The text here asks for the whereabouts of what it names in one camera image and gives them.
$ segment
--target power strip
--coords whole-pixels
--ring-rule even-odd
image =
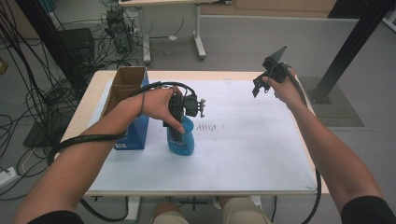
[[[17,179],[17,174],[15,173],[14,167],[9,167],[8,172],[3,171],[0,173],[0,188],[11,183],[14,179]]]

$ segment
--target open box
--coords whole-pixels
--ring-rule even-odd
[[[131,96],[142,86],[149,84],[146,67],[121,67],[114,76],[102,116],[112,110],[120,101]],[[132,122],[124,138],[116,142],[117,150],[144,149],[149,117],[141,115]]]

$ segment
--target person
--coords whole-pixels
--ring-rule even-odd
[[[396,223],[396,217],[383,199],[373,175],[357,155],[304,105],[290,79],[287,77],[282,83],[268,77],[262,80],[275,90],[276,96],[295,117],[309,154],[326,181],[342,222]],[[148,91],[144,103],[141,95],[128,98],[83,134],[121,133],[139,114],[139,108],[142,108],[141,113],[162,119],[183,133],[180,123],[173,120],[167,110],[171,94],[169,90]],[[74,223],[82,223],[74,213],[76,206],[97,176],[113,144],[84,143],[66,149],[22,202],[15,223],[26,223],[35,218],[38,221],[33,223],[50,223],[43,220],[55,218],[58,218],[55,222],[69,218],[67,220],[75,220]],[[252,203],[246,198],[221,197],[219,202],[224,223],[269,223],[262,211],[250,209]],[[251,217],[257,219],[248,222]],[[161,203],[154,212],[153,223],[188,222],[174,205]]]

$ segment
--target gray floor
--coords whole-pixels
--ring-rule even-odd
[[[148,65],[148,69],[262,71],[264,57],[281,46],[288,45],[283,61],[293,65],[301,77],[322,77],[356,24],[356,21],[341,20],[216,16],[204,16],[201,22],[202,39],[207,54],[204,60],[197,56],[193,39],[189,37],[191,31],[185,28],[193,25],[193,22],[186,20],[178,40],[151,40],[152,62]],[[42,55],[39,47],[35,47],[35,50]],[[10,115],[15,119],[26,110],[24,102],[27,90],[7,51],[2,49],[0,54],[10,63],[7,73],[0,76],[0,114]],[[27,50],[26,56],[34,63],[31,60],[33,55]],[[394,193],[396,98],[393,97],[394,83],[396,83],[395,59],[396,35],[381,23],[338,81],[339,87],[360,116],[364,127],[331,128],[353,148],[373,172],[393,211],[396,211]],[[53,73],[57,74],[54,62],[49,63],[55,68]],[[37,83],[45,89],[48,86],[45,76],[37,64],[32,66]],[[21,143],[32,124],[31,119],[23,119],[19,123],[7,153],[0,160],[2,167],[16,167],[18,159],[28,149]],[[38,159],[32,157],[24,165],[30,167],[35,161]],[[45,164],[37,167],[36,170],[39,171],[43,167]],[[13,198],[26,193],[36,180],[37,176],[24,178],[12,191],[1,195],[0,199]],[[100,213],[108,217],[120,217],[123,214],[122,198],[100,198],[96,203],[91,198],[88,200]],[[160,200],[164,199],[143,198],[138,223],[149,223],[152,210]],[[175,203],[183,200],[184,198],[172,198]],[[220,211],[212,206],[211,198],[198,197],[198,200],[208,204],[196,205],[195,211],[190,204],[181,206],[188,220],[192,224],[220,223]],[[314,200],[314,196],[279,197],[275,223],[302,222],[311,211]],[[21,200],[0,202],[0,223],[11,223],[20,202]],[[262,196],[263,210],[269,216],[273,210],[273,202],[274,197]],[[105,223],[80,206],[78,213],[87,223]],[[329,195],[323,195],[311,223],[340,223]]]

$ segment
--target shorts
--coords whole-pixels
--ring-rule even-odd
[[[249,197],[235,197],[222,209],[223,224],[271,224],[271,221]],[[166,212],[155,218],[153,224],[189,224],[179,212]]]

